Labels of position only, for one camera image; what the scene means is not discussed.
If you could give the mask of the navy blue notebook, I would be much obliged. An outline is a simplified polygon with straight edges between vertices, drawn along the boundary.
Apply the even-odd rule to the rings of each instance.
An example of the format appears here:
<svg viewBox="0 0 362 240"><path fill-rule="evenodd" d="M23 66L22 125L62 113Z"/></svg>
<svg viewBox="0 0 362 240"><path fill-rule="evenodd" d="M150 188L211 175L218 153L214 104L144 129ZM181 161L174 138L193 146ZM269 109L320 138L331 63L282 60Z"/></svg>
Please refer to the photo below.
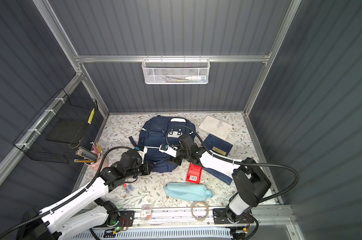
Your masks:
<svg viewBox="0 0 362 240"><path fill-rule="evenodd" d="M225 156L227 157L228 154L230 153L233 145L221 140L220 138L209 134L207 136L207 138L204 140L204 144L205 146L211 150L214 153L217 153L219 155ZM230 185L232 183L232 179L230 177L228 177L227 175L224 175L214 169L210 169L210 168L203 168L203 170L211 175L213 175L214 177L216 177L217 179L219 179L220 181L224 182L227 185Z"/></svg>

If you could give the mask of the navy blue student backpack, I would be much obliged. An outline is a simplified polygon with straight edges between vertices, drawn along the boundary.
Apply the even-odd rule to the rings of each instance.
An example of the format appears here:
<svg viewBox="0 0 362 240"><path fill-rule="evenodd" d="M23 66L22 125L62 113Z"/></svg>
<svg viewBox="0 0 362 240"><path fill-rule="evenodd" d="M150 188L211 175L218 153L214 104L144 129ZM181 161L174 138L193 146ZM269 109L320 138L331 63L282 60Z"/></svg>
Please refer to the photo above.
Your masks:
<svg viewBox="0 0 362 240"><path fill-rule="evenodd" d="M156 116L148 120L140 130L138 140L129 137L130 142L136 148L148 151L145 153L144 160L156 163L154 172L167 173L172 172L180 163L172 162L171 156L160 152L161 144L178 146L178 138L184 134L192 138L196 136L195 125L185 118Z"/></svg>

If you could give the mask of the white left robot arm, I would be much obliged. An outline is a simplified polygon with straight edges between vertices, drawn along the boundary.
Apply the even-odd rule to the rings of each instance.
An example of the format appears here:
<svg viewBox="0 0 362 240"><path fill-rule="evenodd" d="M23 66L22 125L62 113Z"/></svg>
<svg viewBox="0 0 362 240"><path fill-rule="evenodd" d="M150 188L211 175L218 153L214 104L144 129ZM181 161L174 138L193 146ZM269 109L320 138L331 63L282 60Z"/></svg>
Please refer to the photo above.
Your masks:
<svg viewBox="0 0 362 240"><path fill-rule="evenodd" d="M138 151L126 151L120 161L100 170L85 187L34 213L18 229L16 239L67 240L93 227L118 226L122 218L119 209L111 201L103 200L103 196L127 179L149 175L155 166L152 161L144 161Z"/></svg>

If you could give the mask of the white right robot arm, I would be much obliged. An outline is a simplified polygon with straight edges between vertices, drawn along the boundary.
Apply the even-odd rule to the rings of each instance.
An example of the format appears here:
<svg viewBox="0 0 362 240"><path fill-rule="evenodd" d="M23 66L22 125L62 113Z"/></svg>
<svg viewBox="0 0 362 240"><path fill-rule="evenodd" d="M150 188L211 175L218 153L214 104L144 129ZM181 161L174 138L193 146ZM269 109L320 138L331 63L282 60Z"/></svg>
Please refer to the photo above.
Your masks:
<svg viewBox="0 0 362 240"><path fill-rule="evenodd" d="M255 161L247 158L243 161L229 160L198 147L191 136L182 135L178 138L181 156L192 164L213 169L234 181L237 193L226 207L226 216L232 223L239 221L240 216L257 207L271 182L259 166L250 166Z"/></svg>

